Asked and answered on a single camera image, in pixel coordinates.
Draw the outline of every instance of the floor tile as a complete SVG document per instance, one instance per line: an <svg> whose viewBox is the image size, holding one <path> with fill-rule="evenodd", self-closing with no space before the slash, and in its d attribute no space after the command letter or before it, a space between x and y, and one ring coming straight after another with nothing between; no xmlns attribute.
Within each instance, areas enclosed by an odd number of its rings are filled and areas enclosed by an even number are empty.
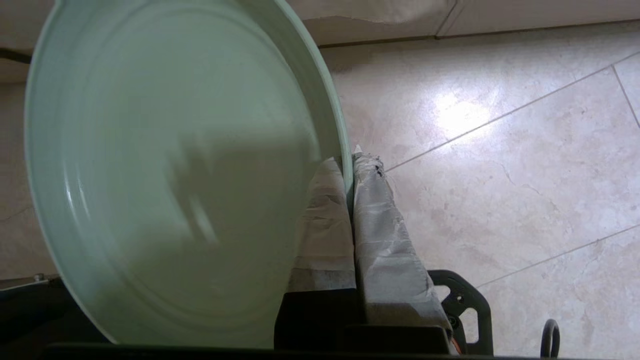
<svg viewBox="0 0 640 360"><path fill-rule="evenodd" d="M0 279L56 272L33 208L0 222Z"/></svg>
<svg viewBox="0 0 640 360"><path fill-rule="evenodd" d="M635 359L640 337L640 228L480 287L497 355L539 356L547 318L560 357Z"/></svg>
<svg viewBox="0 0 640 360"><path fill-rule="evenodd" d="M0 220L31 206L23 143L24 84L0 84Z"/></svg>
<svg viewBox="0 0 640 360"><path fill-rule="evenodd" d="M640 22L322 50L352 145L387 168L640 51Z"/></svg>
<svg viewBox="0 0 640 360"><path fill-rule="evenodd" d="M638 116L640 114L640 54L617 63L615 67L629 103Z"/></svg>
<svg viewBox="0 0 640 360"><path fill-rule="evenodd" d="M427 268L477 286L640 224L639 143L609 67L387 174Z"/></svg>

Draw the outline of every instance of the green dish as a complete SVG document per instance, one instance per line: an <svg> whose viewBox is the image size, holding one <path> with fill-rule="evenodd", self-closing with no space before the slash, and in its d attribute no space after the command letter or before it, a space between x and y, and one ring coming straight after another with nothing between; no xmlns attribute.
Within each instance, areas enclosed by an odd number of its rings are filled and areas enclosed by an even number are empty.
<svg viewBox="0 0 640 360"><path fill-rule="evenodd" d="M274 1L60 1L38 41L26 158L75 300L114 343L268 348L335 89Z"/></svg>

